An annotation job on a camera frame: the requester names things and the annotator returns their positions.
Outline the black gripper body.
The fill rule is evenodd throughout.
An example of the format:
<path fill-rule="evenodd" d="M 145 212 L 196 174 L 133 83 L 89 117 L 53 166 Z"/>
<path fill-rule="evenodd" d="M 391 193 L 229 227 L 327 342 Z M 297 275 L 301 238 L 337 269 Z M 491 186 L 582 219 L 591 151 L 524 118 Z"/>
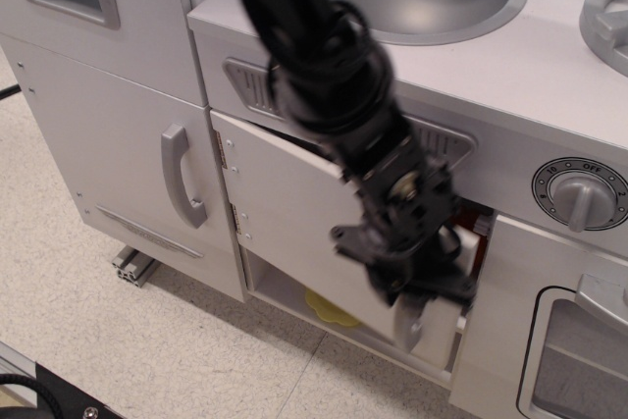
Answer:
<path fill-rule="evenodd" d="M 387 306 L 400 296 L 442 297 L 464 307 L 473 304 L 475 280 L 456 260 L 462 255 L 461 229 L 444 224 L 432 236 L 402 251 L 375 244 L 364 226 L 331 229 L 335 251 L 365 267 L 369 283 Z"/>

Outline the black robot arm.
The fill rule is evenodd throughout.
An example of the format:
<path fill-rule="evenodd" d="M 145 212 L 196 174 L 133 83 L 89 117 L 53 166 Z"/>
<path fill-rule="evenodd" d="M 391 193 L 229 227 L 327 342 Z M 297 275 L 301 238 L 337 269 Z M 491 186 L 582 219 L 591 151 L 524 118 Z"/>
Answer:
<path fill-rule="evenodd" d="M 356 226 L 331 231 L 387 303 L 441 296 L 470 305 L 456 264 L 456 195 L 447 163 L 423 149 L 393 96 L 393 70 L 361 12 L 341 0 L 241 0 L 269 52 L 267 86 L 285 120 L 317 140 L 353 182 Z"/>

